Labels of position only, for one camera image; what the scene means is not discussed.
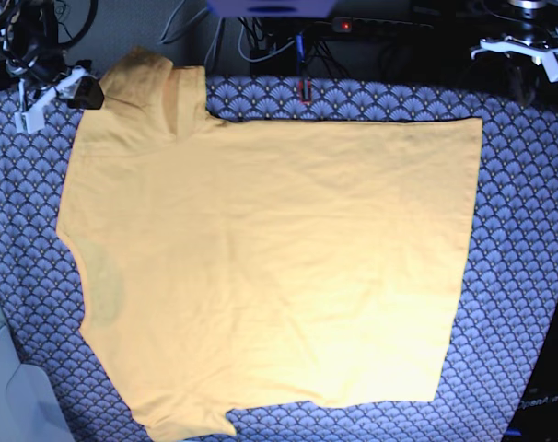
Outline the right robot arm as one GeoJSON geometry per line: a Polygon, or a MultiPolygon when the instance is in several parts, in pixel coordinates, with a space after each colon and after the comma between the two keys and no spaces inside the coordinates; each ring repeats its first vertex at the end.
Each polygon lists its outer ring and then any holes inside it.
{"type": "Polygon", "coordinates": [[[61,41],[54,1],[0,1],[0,91],[17,88],[19,110],[29,111],[28,94],[44,95],[72,109],[98,110],[104,95],[90,74],[91,62],[66,61],[68,51],[90,31],[99,3],[91,1],[80,31],[61,41]]]}

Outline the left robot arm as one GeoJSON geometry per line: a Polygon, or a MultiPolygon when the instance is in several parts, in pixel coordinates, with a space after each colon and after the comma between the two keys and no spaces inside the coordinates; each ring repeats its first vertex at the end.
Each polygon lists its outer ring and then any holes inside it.
{"type": "Polygon", "coordinates": [[[471,48],[470,57],[494,53],[507,58],[526,57],[536,65],[558,61],[558,1],[478,1],[485,31],[471,48]]]}

